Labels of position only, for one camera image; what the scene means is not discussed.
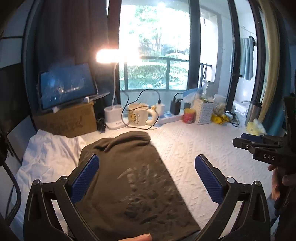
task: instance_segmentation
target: teal towel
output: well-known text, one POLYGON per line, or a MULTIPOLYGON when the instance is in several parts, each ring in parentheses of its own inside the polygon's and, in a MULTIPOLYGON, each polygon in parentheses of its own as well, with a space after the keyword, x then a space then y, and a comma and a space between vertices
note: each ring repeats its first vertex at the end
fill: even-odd
POLYGON ((241 58, 239 74, 246 80, 251 80, 253 74, 253 41, 250 38, 240 38, 241 58))

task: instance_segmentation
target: cardboard box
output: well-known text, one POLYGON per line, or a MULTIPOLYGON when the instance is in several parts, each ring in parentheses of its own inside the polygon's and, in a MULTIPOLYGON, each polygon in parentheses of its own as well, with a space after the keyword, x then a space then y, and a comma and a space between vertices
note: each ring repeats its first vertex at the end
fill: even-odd
POLYGON ((36 115, 33 120, 37 129, 68 138, 97 130, 93 102, 74 105, 57 113, 36 115))

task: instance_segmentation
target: yellow curtain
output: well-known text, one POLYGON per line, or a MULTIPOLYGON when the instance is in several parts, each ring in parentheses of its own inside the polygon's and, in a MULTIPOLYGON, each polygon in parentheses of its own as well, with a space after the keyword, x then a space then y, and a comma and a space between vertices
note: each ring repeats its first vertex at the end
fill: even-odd
POLYGON ((265 115, 274 99, 274 93, 276 91, 276 85, 279 77, 280 46, 278 22, 272 3, 266 0, 258 0, 258 2, 265 17, 269 51, 267 83, 262 100, 261 113, 258 118, 260 122, 263 122, 265 115))

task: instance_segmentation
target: blue gripper pad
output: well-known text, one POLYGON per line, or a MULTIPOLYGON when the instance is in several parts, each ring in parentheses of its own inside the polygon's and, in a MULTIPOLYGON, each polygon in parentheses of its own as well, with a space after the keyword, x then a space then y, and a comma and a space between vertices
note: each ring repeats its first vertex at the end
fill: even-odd
POLYGON ((207 189, 212 201, 221 204, 224 199, 223 186, 227 186, 223 174, 218 168, 214 168, 204 155, 198 155, 195 158, 194 164, 195 170, 200 176, 200 179, 207 189))
POLYGON ((247 133, 243 133, 241 135, 241 139, 245 139, 248 141, 254 141, 256 143, 263 143, 263 139, 260 136, 255 136, 247 133))
POLYGON ((86 193, 89 184, 91 183, 94 175, 99 169, 99 157, 93 155, 88 163, 85 165, 84 169, 79 173, 74 183, 71 186, 71 202, 75 204, 80 201, 83 195, 86 193))

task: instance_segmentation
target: human hand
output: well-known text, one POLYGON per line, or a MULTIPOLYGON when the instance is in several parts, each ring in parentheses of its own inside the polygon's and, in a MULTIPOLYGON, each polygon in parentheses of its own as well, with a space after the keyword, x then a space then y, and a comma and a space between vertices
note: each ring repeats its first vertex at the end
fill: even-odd
MULTIPOLYGON (((271 191, 271 198, 273 200, 277 200, 280 197, 280 192, 279 192, 279 185, 280 185, 280 180, 279 180, 279 167, 276 167, 274 165, 269 165, 268 170, 272 171, 272 191, 271 191)), ((291 187, 291 186, 296 186, 296 173, 291 174, 291 175, 285 175, 282 178, 282 183, 286 187, 291 187)))
POLYGON ((151 234, 143 234, 135 238, 127 238, 119 241, 152 241, 151 234))

